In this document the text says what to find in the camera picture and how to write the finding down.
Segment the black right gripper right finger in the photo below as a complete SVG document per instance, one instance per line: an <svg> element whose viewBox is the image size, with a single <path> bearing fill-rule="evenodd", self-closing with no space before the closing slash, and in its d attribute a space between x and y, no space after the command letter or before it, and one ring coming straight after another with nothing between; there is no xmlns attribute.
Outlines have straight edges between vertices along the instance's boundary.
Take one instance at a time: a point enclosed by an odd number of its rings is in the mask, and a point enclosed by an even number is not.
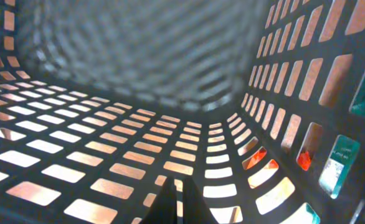
<svg viewBox="0 0 365 224"><path fill-rule="evenodd" d="M217 224L192 177L183 180L182 203L184 224Z"/></svg>

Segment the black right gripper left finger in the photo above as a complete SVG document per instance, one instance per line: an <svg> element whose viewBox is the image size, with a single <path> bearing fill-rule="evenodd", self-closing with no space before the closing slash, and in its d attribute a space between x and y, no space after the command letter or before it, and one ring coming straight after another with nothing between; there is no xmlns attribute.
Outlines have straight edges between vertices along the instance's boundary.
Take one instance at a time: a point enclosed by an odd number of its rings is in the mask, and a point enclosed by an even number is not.
<svg viewBox="0 0 365 224"><path fill-rule="evenodd" d="M177 193L174 178L164 181L147 215L141 224L177 224Z"/></svg>

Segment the grey plastic laundry basket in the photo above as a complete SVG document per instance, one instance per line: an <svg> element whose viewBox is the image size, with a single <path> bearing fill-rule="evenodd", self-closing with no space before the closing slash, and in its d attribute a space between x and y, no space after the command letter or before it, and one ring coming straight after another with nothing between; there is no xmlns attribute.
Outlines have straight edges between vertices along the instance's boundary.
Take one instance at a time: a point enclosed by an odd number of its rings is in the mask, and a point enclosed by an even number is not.
<svg viewBox="0 0 365 224"><path fill-rule="evenodd" d="M218 223L322 223L283 164L365 1L0 1L0 223L140 223L192 177Z"/></svg>

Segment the green Nescafe coffee bag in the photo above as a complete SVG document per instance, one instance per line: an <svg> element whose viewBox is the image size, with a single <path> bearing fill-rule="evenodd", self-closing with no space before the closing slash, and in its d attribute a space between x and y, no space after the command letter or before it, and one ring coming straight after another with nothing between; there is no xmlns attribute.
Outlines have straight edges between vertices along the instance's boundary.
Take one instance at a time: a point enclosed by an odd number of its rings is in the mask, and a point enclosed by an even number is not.
<svg viewBox="0 0 365 224"><path fill-rule="evenodd" d="M365 50L347 56L348 64L323 61L308 101L281 96L279 106L300 116L291 148L277 146L276 156L322 223L365 223ZM327 161L333 150L354 149L334 191L321 185L323 173L335 174Z"/></svg>

